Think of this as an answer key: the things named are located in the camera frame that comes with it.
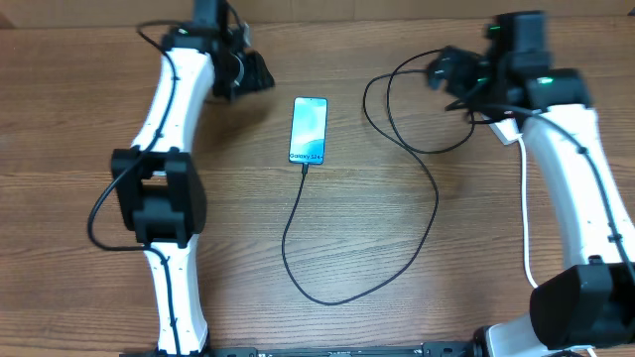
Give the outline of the blue smartphone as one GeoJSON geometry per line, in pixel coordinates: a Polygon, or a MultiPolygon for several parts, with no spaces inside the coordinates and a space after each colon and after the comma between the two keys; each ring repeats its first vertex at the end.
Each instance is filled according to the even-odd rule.
{"type": "Polygon", "coordinates": [[[325,98],[295,98],[290,135],[290,163],[308,165],[323,163],[327,109],[325,98]]]}

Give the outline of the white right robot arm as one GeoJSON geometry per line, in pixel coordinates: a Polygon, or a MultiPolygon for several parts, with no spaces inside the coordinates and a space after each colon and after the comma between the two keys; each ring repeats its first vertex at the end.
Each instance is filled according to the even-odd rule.
{"type": "Polygon", "coordinates": [[[444,48],[431,88],[487,124],[514,120],[545,179],[564,269],[535,288],[526,314],[474,335],[477,356],[557,356],[634,340],[634,226],[600,140],[581,74],[555,68],[541,11],[497,15],[478,55],[444,48]]]}

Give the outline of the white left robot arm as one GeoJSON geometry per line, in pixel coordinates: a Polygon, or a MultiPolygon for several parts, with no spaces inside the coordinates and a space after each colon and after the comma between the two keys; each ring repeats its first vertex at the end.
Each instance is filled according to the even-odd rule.
{"type": "Polygon", "coordinates": [[[107,191],[151,271],[160,319],[152,355],[209,356],[196,264],[207,202],[191,156],[195,130],[208,97],[233,101],[275,81],[228,2],[196,1],[190,20],[162,24],[168,31],[153,44],[161,54],[156,91],[131,146],[112,154],[107,191]]]}

